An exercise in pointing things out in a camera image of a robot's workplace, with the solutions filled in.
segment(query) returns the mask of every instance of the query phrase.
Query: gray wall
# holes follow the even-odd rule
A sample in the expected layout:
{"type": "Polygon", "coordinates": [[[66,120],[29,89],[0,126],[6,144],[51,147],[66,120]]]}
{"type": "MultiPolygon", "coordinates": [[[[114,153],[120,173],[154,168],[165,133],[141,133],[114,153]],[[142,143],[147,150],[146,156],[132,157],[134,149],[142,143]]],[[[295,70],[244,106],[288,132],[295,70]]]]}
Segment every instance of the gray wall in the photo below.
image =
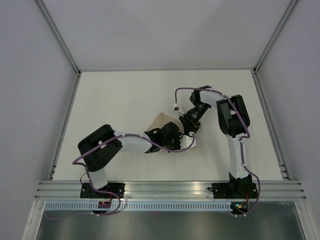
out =
{"type": "Polygon", "coordinates": [[[0,7],[0,239],[21,239],[75,73],[33,0],[0,7]]]}
{"type": "Polygon", "coordinates": [[[82,71],[253,67],[290,0],[44,0],[82,71]]]}
{"type": "Polygon", "coordinates": [[[291,176],[320,226],[320,1],[297,5],[260,70],[291,176]]]}

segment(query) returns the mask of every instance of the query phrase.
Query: purple cable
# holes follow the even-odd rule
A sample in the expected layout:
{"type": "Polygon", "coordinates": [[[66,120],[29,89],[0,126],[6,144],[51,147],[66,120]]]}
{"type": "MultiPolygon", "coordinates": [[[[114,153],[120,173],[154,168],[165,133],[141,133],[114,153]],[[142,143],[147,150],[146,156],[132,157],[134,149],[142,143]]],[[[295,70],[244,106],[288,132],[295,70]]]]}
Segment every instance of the purple cable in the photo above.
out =
{"type": "Polygon", "coordinates": [[[228,103],[231,105],[231,107],[233,108],[233,110],[235,111],[235,114],[237,115],[237,117],[239,118],[244,130],[245,130],[245,133],[246,135],[240,137],[240,149],[241,149],[241,162],[242,162],[242,165],[243,165],[243,168],[249,173],[251,174],[252,176],[254,176],[258,182],[258,196],[256,197],[256,200],[253,204],[253,206],[249,209],[249,211],[246,213],[246,214],[249,214],[254,208],[255,206],[257,205],[258,201],[259,201],[259,198],[260,198],[260,192],[261,192],[261,183],[260,183],[260,179],[259,177],[254,174],[252,171],[250,171],[247,167],[246,167],[246,163],[245,163],[245,156],[244,156],[244,146],[243,146],[243,143],[242,143],[242,139],[249,139],[250,138],[250,133],[249,133],[249,130],[244,122],[244,120],[242,119],[239,111],[237,110],[236,106],[233,104],[233,102],[231,101],[231,99],[224,95],[222,92],[220,91],[217,91],[217,90],[213,90],[213,89],[207,89],[207,88],[195,88],[195,87],[179,87],[175,90],[174,92],[174,98],[175,98],[175,103],[177,104],[178,101],[177,101],[177,92],[178,90],[199,90],[199,91],[207,91],[207,92],[212,92],[212,93],[216,93],[216,94],[219,94],[221,95],[222,97],[224,97],[228,103]]]}
{"type": "Polygon", "coordinates": [[[68,216],[52,217],[52,216],[48,216],[47,211],[43,211],[43,215],[46,219],[49,219],[49,220],[61,220],[61,219],[70,218],[70,217],[79,216],[79,215],[92,215],[92,214],[91,212],[79,212],[79,213],[75,213],[68,216]]]}
{"type": "Polygon", "coordinates": [[[117,194],[115,194],[115,193],[113,193],[113,192],[111,192],[111,191],[101,191],[101,190],[96,189],[96,188],[94,187],[93,183],[92,183],[91,178],[90,178],[90,174],[89,174],[89,171],[88,171],[87,166],[86,166],[84,163],[79,162],[79,161],[80,161],[81,159],[85,158],[86,156],[88,156],[89,154],[93,153],[94,151],[98,150],[99,148],[107,145],[108,143],[110,143],[110,142],[112,142],[112,141],[114,141],[114,140],[116,140],[116,139],[125,138],[125,137],[135,137],[135,138],[143,139],[143,140],[151,143],[152,145],[155,145],[156,147],[158,147],[158,148],[160,148],[160,149],[163,149],[163,150],[165,150],[165,151],[168,151],[168,152],[170,152],[170,153],[182,153],[182,152],[185,152],[185,151],[187,151],[188,149],[190,149],[190,148],[193,146],[193,144],[195,143],[195,140],[196,140],[195,135],[193,135],[193,136],[192,136],[192,142],[191,142],[191,144],[190,144],[188,147],[186,147],[186,148],[184,148],[184,149],[180,149],[180,150],[170,150],[170,149],[167,149],[167,148],[165,148],[165,147],[163,147],[163,146],[160,146],[159,144],[151,141],[150,139],[148,139],[148,138],[146,138],[146,137],[144,137],[144,136],[141,136],[141,135],[138,135],[138,134],[129,133],[129,134],[123,134],[123,135],[118,135],[118,136],[112,137],[112,138],[104,141],[103,143],[99,144],[98,146],[92,148],[91,150],[87,151],[86,153],[82,154],[82,155],[81,155],[80,157],[78,157],[76,160],[74,160],[74,161],[72,162],[73,165],[80,165],[80,166],[83,166],[83,167],[84,167],[85,172],[86,172],[86,175],[87,175],[88,178],[89,178],[90,186],[91,186],[91,188],[92,188],[95,192],[97,192],[97,193],[102,193],[102,194],[111,194],[111,195],[115,196],[115,197],[118,199],[119,204],[118,204],[118,206],[116,207],[116,209],[113,210],[113,211],[111,211],[111,212],[101,213],[100,215],[102,215],[102,216],[108,216],[108,215],[112,215],[112,214],[117,213],[117,210],[118,210],[118,209],[120,208],[120,206],[121,206],[121,200],[120,200],[120,198],[119,198],[119,196],[118,196],[117,194]]]}

